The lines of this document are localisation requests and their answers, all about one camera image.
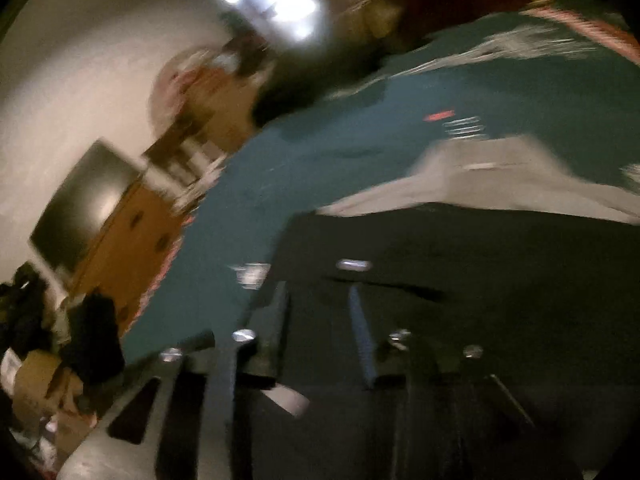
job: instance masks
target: white cloth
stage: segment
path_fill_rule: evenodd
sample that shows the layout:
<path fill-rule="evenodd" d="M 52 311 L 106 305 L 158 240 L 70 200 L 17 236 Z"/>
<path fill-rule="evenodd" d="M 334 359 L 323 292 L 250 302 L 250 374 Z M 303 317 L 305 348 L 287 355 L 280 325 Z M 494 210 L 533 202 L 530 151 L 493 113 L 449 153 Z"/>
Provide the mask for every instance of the white cloth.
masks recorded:
<path fill-rule="evenodd" d="M 400 178 L 319 210 L 358 216 L 426 202 L 640 223 L 640 196 L 581 180 L 530 136 L 444 140 Z"/>

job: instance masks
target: red mark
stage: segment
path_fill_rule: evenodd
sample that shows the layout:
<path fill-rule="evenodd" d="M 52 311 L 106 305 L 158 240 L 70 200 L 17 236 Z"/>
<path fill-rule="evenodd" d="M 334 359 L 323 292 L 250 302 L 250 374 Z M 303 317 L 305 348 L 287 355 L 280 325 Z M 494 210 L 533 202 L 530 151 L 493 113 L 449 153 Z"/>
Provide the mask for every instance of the red mark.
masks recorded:
<path fill-rule="evenodd" d="M 437 114 L 427 115 L 424 120 L 428 122 L 440 121 L 442 119 L 447 119 L 449 117 L 453 117 L 455 115 L 453 110 L 445 110 L 444 112 L 438 112 Z"/>

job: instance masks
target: wall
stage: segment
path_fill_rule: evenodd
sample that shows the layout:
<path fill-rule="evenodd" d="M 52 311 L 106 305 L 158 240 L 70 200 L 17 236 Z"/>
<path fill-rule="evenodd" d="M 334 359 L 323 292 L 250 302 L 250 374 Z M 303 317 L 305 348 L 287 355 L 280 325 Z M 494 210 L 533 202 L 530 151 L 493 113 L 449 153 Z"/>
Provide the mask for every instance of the wall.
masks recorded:
<path fill-rule="evenodd" d="M 0 280 L 34 258 L 28 237 L 94 140 L 139 158 L 162 65 L 222 44 L 213 0 L 29 0 L 0 44 Z"/>

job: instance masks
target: beige wall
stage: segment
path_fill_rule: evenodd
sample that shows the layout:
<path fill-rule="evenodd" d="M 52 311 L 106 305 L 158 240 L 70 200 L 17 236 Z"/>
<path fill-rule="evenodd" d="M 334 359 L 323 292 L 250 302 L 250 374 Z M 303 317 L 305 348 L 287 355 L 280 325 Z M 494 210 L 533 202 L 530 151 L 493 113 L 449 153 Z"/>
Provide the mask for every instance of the beige wall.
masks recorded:
<path fill-rule="evenodd" d="M 95 139 L 133 159 L 151 144 L 147 99 L 166 60 L 222 44 L 213 0 L 29 0 L 0 44 L 0 280 Z"/>

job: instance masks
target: white wall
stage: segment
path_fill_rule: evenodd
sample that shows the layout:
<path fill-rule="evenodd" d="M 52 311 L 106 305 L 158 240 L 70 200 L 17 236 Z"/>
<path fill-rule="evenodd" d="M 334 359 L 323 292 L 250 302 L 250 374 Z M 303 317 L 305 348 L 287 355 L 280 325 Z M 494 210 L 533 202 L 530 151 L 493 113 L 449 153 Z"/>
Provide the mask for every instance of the white wall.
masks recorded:
<path fill-rule="evenodd" d="M 165 61 L 225 41 L 213 0 L 28 1 L 0 44 L 0 280 L 33 258 L 33 227 L 94 140 L 148 148 Z"/>

